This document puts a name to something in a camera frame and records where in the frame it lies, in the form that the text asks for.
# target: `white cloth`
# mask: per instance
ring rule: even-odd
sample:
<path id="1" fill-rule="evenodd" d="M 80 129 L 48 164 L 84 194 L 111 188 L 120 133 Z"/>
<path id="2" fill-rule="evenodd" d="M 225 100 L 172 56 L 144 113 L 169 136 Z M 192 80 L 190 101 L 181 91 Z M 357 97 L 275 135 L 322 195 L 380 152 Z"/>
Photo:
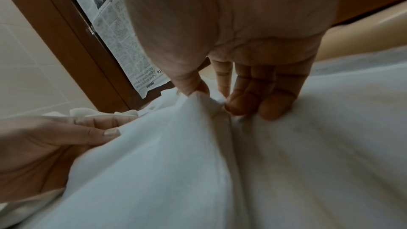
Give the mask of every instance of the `white cloth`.
<path id="1" fill-rule="evenodd" d="M 406 63 L 311 76 L 274 122 L 168 90 L 18 228 L 407 228 L 406 82 Z"/>

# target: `wall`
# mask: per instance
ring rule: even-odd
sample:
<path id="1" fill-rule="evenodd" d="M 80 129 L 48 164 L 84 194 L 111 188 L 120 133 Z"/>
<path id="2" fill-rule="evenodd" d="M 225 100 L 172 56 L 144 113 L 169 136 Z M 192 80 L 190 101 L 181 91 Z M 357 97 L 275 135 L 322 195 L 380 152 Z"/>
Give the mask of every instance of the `wall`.
<path id="1" fill-rule="evenodd" d="M 0 118 L 96 109 L 11 0 L 0 0 Z"/>

